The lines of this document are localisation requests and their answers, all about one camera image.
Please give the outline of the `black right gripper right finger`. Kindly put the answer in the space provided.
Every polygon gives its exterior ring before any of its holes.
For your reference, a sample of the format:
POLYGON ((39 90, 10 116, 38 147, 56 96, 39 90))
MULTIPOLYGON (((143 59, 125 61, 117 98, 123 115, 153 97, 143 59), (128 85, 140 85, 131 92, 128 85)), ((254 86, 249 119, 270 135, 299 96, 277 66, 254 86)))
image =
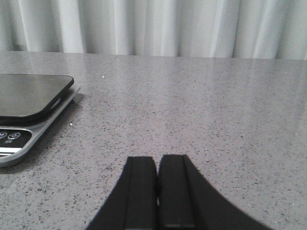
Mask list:
POLYGON ((225 199, 186 155, 164 155, 159 167, 159 229, 266 230, 225 199))

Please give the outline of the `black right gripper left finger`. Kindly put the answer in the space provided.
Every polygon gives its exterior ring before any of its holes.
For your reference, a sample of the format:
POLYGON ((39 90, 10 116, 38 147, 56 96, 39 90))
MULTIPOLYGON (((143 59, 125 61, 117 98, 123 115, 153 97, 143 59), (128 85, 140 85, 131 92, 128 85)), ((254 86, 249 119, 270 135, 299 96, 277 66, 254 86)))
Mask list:
POLYGON ((128 157, 116 186, 88 230, 156 230, 157 173, 151 157, 128 157))

